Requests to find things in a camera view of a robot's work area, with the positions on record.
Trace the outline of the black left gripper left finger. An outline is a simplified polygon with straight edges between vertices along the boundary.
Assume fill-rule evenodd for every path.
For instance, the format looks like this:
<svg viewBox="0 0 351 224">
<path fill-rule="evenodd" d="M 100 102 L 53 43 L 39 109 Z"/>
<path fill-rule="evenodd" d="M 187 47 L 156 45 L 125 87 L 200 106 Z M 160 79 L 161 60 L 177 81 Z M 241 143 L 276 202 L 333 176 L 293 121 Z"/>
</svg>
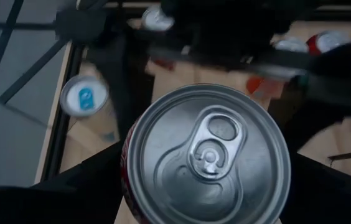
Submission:
<svg viewBox="0 0 351 224">
<path fill-rule="evenodd" d="M 32 187 L 0 187 L 0 224 L 112 224 L 122 143 Z"/>
</svg>

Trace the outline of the red Coke Zero can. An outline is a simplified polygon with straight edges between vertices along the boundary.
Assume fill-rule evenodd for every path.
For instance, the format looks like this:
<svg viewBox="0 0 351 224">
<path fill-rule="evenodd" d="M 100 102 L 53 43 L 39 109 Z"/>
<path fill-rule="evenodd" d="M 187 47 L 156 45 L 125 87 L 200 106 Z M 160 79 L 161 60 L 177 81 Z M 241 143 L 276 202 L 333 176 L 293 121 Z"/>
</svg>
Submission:
<svg viewBox="0 0 351 224">
<path fill-rule="evenodd" d="M 338 30 L 325 30 L 313 35 L 306 42 L 309 53 L 314 55 L 326 53 L 348 43 L 351 43 L 349 36 Z"/>
</svg>

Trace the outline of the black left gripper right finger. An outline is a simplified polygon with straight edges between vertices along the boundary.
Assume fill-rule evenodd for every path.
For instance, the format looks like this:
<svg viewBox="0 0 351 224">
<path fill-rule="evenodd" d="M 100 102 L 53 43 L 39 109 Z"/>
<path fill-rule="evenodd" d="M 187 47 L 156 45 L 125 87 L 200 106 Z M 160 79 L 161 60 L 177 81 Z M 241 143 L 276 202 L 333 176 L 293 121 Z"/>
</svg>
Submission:
<svg viewBox="0 0 351 224">
<path fill-rule="evenodd" d="M 283 224 L 351 224 L 351 176 L 293 154 L 280 219 Z"/>
</svg>

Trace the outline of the red-orange Fanta can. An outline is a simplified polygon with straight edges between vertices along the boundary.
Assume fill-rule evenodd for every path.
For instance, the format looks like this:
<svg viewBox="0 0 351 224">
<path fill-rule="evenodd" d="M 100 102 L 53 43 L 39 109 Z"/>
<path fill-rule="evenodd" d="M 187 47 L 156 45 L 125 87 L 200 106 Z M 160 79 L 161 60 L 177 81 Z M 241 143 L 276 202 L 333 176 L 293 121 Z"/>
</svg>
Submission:
<svg viewBox="0 0 351 224">
<path fill-rule="evenodd" d="M 308 45 L 295 37 L 287 37 L 284 39 L 279 39 L 273 43 L 273 47 L 277 50 L 287 50 L 292 52 L 302 52 L 308 53 Z"/>
</svg>

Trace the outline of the light wooden board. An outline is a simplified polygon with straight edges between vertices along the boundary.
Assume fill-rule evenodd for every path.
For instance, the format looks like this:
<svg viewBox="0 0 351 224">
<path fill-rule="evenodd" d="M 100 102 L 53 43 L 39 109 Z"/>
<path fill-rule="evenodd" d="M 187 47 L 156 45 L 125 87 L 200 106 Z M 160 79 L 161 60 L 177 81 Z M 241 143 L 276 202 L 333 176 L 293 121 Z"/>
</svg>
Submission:
<svg viewBox="0 0 351 224">
<path fill-rule="evenodd" d="M 132 122 L 147 108 L 148 101 L 162 96 L 166 91 L 190 84 L 218 83 L 229 87 L 244 88 L 250 75 L 244 72 L 226 72 L 203 65 L 179 61 L 169 68 L 148 60 L 142 50 L 145 45 L 134 42 L 134 49 L 90 49 L 78 64 L 84 75 L 116 82 L 115 115 L 118 127 L 117 142 L 123 144 Z M 291 155 L 299 150 L 317 133 L 346 117 L 330 118 L 327 108 L 317 101 L 307 99 L 305 90 L 301 107 L 282 127 Z"/>
</svg>

